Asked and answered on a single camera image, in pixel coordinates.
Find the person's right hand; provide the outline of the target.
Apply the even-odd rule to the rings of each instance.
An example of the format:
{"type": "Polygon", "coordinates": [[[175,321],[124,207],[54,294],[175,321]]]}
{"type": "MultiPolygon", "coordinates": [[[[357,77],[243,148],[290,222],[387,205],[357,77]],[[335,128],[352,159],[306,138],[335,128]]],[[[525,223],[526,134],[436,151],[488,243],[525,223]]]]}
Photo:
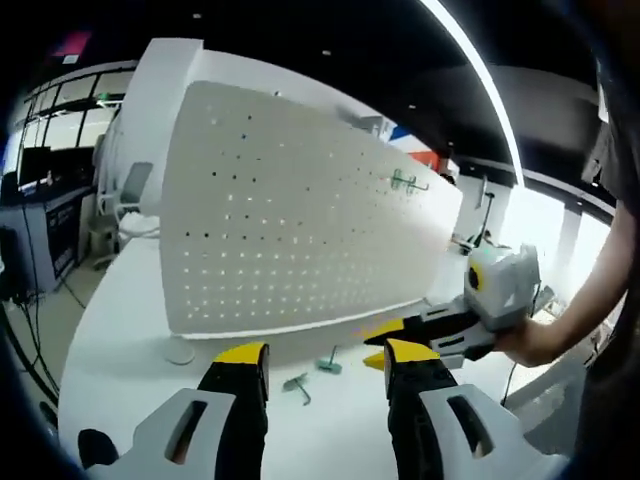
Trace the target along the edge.
{"type": "Polygon", "coordinates": [[[526,317],[512,330],[496,336],[494,350],[527,368],[546,365],[557,358],[555,330],[551,324],[526,317]]]}

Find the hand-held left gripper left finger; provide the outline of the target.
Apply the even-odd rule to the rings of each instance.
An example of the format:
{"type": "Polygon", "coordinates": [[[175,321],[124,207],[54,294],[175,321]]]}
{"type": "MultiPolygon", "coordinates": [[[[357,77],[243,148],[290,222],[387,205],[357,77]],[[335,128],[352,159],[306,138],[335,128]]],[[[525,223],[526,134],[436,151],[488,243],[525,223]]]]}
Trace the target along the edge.
{"type": "Polygon", "coordinates": [[[269,346],[217,355],[198,387],[183,388],[135,428],[131,448],[94,479],[259,479],[268,431],[269,346]]]}

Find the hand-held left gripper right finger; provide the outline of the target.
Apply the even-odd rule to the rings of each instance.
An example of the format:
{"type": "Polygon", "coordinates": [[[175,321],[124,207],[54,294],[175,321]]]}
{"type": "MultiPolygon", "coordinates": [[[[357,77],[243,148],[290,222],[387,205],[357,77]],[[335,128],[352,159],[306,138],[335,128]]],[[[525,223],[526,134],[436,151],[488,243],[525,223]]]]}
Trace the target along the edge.
{"type": "Polygon", "coordinates": [[[555,479],[565,457],[544,454],[511,412],[460,385],[428,347],[384,344],[388,429],[400,479],[555,479]]]}

